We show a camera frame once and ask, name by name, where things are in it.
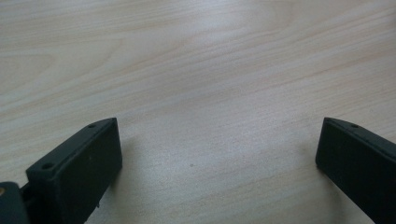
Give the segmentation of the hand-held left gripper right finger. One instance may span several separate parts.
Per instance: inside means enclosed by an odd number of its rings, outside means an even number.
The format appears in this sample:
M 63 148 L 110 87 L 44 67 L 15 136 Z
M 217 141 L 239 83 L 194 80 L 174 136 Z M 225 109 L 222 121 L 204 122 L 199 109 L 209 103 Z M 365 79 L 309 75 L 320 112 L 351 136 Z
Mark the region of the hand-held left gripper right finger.
M 326 118 L 316 164 L 375 224 L 396 224 L 396 144 L 357 124 Z

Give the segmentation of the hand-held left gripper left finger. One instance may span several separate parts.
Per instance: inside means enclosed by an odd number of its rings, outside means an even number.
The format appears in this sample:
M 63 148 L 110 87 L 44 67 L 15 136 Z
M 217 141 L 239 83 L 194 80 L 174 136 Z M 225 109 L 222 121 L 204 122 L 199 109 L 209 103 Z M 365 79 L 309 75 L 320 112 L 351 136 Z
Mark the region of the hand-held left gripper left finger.
M 22 188 L 33 224 L 84 224 L 122 167 L 115 118 L 89 124 L 27 170 Z

